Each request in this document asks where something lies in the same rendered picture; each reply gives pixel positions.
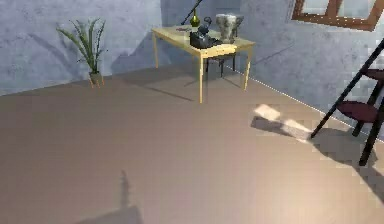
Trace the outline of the black shelf with maroon trays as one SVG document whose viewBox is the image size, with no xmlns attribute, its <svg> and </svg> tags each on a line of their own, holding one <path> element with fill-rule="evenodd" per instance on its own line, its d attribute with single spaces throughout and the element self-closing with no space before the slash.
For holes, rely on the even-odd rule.
<svg viewBox="0 0 384 224">
<path fill-rule="evenodd" d="M 362 127 L 366 123 L 370 123 L 372 128 L 369 132 L 368 138 L 365 143 L 365 147 L 361 154 L 359 165 L 365 166 L 373 150 L 373 146 L 379 135 L 382 124 L 384 123 L 384 98 L 382 99 L 380 106 L 376 108 L 376 103 L 381 91 L 384 89 L 384 69 L 371 69 L 370 66 L 377 59 L 380 53 L 384 50 L 384 38 L 375 48 L 373 53 L 369 56 L 357 74 L 353 77 L 336 102 L 332 105 L 331 109 L 326 113 L 317 127 L 313 130 L 310 137 L 313 138 L 322 129 L 328 119 L 333 113 L 338 110 L 346 117 L 349 117 L 357 122 L 352 135 L 357 137 L 361 132 Z M 366 76 L 376 81 L 376 85 L 366 103 L 359 101 L 348 101 L 346 96 L 355 87 L 358 81 Z"/>
</svg>

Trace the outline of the brown framed window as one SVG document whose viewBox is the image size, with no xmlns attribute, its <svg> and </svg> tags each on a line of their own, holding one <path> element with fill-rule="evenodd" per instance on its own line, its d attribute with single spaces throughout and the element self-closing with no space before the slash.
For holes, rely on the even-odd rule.
<svg viewBox="0 0 384 224">
<path fill-rule="evenodd" d="M 292 20 L 372 32 L 384 11 L 384 0 L 374 0 L 366 19 L 339 16 L 343 0 L 327 0 L 323 14 L 304 13 L 305 0 L 295 0 Z"/>
</svg>

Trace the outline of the black chair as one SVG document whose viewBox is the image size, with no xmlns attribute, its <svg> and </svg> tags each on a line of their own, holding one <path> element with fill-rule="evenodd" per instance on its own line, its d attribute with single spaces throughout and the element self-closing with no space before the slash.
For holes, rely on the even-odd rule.
<svg viewBox="0 0 384 224">
<path fill-rule="evenodd" d="M 223 77 L 223 71 L 224 71 L 224 63 L 227 61 L 227 60 L 232 60 L 232 70 L 235 70 L 236 68 L 236 54 L 233 53 L 233 54 L 228 54 L 228 55 L 224 55 L 224 56 L 218 56 L 218 57 L 212 57 L 212 58 L 208 58 L 206 60 L 206 68 L 205 68 L 205 72 L 208 72 L 209 71 L 209 65 L 210 65 L 210 61 L 211 60 L 215 60 L 218 62 L 219 66 L 220 66 L 220 70 L 221 70 L 221 73 L 220 73 L 220 77 Z"/>
</svg>

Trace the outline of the green house plant in pot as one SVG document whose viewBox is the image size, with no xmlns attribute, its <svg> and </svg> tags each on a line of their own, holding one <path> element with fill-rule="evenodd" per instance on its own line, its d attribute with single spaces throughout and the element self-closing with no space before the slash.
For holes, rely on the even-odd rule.
<svg viewBox="0 0 384 224">
<path fill-rule="evenodd" d="M 101 48 L 101 36 L 103 34 L 106 21 L 102 22 L 100 28 L 95 29 L 99 18 L 89 21 L 87 24 L 76 20 L 72 22 L 76 33 L 72 34 L 62 28 L 57 31 L 67 37 L 80 51 L 80 62 L 85 62 L 89 67 L 88 80 L 92 88 L 100 88 L 105 84 L 104 77 L 99 71 L 99 61 L 103 49 Z"/>
</svg>

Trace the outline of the black telephone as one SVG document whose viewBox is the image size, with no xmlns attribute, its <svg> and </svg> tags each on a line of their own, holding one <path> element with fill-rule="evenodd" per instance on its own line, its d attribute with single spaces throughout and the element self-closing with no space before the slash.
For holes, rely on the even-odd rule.
<svg viewBox="0 0 384 224">
<path fill-rule="evenodd" d="M 189 37 L 191 46 L 197 49 L 207 49 L 222 44 L 221 40 L 208 35 L 211 23 L 212 19 L 210 17 L 205 17 L 204 24 L 200 25 L 196 32 L 190 33 Z"/>
</svg>

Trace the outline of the light wooden table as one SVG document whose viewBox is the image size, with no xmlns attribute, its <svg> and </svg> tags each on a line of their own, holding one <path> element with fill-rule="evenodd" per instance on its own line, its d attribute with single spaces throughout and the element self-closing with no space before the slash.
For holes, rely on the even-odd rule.
<svg viewBox="0 0 384 224">
<path fill-rule="evenodd" d="M 176 28 L 185 27 L 190 28 L 190 25 L 178 25 L 171 27 L 155 27 L 152 28 L 152 41 L 154 49 L 155 67 L 159 66 L 157 40 L 162 39 L 167 43 L 178 47 L 188 52 L 193 58 L 198 61 L 198 81 L 199 81 L 199 102 L 203 102 L 203 77 L 204 77 L 204 60 L 216 56 L 224 56 L 230 53 L 238 53 L 241 51 L 247 52 L 247 62 L 244 70 L 244 85 L 243 89 L 247 89 L 250 64 L 252 59 L 253 47 L 255 42 L 235 37 L 233 44 L 221 44 L 207 49 L 197 49 L 190 45 L 190 38 L 188 32 L 176 31 Z"/>
</svg>

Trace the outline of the grey mottled vase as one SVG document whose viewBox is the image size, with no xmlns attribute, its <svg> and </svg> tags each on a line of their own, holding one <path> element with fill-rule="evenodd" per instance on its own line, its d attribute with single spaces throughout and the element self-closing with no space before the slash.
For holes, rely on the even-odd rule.
<svg viewBox="0 0 384 224">
<path fill-rule="evenodd" d="M 244 20 L 243 15 L 227 13 L 217 14 L 216 24 L 220 31 L 220 40 L 224 44 L 233 44 L 235 42 L 235 31 Z"/>
</svg>

